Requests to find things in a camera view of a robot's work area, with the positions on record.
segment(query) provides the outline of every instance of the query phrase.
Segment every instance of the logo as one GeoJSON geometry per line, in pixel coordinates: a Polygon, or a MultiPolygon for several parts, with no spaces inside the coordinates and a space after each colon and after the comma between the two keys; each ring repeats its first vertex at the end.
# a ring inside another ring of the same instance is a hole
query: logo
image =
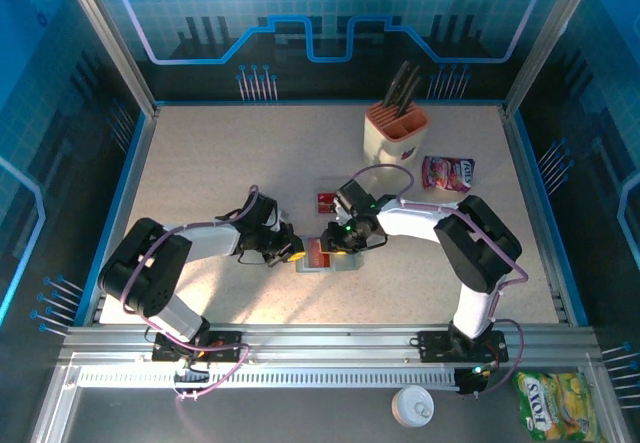
{"type": "Polygon", "coordinates": [[[400,157],[401,160],[406,160],[407,158],[409,158],[411,155],[413,155],[413,152],[416,151],[416,147],[414,146],[413,148],[411,148],[410,150],[405,151],[402,156],[400,157]]]}
{"type": "Polygon", "coordinates": [[[467,185],[471,184],[471,163],[469,163],[468,161],[462,160],[460,162],[460,168],[462,169],[462,175],[464,177],[464,182],[467,185]]]}
{"type": "Polygon", "coordinates": [[[540,382],[535,378],[525,378],[524,384],[527,387],[527,397],[533,415],[533,426],[536,430],[549,431],[551,429],[551,415],[544,401],[544,394],[540,393],[540,382]]]}

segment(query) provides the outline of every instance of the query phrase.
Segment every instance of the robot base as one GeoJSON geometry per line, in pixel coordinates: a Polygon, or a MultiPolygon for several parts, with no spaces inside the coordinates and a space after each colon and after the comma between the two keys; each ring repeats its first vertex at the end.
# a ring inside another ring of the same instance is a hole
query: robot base
{"type": "Polygon", "coordinates": [[[509,353],[501,331],[486,331],[473,344],[460,351],[450,331],[420,331],[411,346],[418,348],[421,363],[500,363],[509,361],[509,353]]]}
{"type": "MultiPolygon", "coordinates": [[[[241,340],[242,332],[240,331],[208,331],[199,339],[197,344],[198,346],[215,347],[239,343],[241,340]]],[[[187,357],[194,362],[237,363],[240,360],[240,351],[239,348],[235,350],[209,351],[199,356],[176,345],[166,336],[158,333],[153,345],[151,361],[179,361],[181,358],[187,357]]]]}

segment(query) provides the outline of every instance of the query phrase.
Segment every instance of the snack bag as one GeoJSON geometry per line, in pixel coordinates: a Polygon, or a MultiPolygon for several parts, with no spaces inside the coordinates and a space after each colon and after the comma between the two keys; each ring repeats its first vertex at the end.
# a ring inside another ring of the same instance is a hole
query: snack bag
{"type": "Polygon", "coordinates": [[[520,395],[520,419],[532,439],[605,443],[581,374],[519,371],[513,382],[520,395]]]}
{"type": "Polygon", "coordinates": [[[422,186],[466,193],[471,189],[475,165],[470,158],[427,156],[422,163],[422,186]]]}

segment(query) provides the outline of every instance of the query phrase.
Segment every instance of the glass wall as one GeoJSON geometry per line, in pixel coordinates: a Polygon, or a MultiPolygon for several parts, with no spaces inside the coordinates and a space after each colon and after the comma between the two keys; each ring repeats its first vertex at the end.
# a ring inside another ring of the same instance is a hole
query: glass wall
{"type": "Polygon", "coordinates": [[[28,441],[140,112],[75,0],[0,28],[0,439],[28,441]]]}
{"type": "Polygon", "coordinates": [[[521,108],[603,349],[640,345],[639,8],[582,0],[521,108]]]}
{"type": "Polygon", "coordinates": [[[503,99],[555,0],[103,0],[159,100],[503,99]]]}

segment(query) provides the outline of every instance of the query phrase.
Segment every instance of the white lid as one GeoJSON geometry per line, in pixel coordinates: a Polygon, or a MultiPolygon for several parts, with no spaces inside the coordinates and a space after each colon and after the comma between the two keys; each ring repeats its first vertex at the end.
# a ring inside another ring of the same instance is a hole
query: white lid
{"type": "Polygon", "coordinates": [[[424,426],[433,417],[433,398],[421,386],[400,390],[393,399],[393,414],[404,426],[424,426]]]}

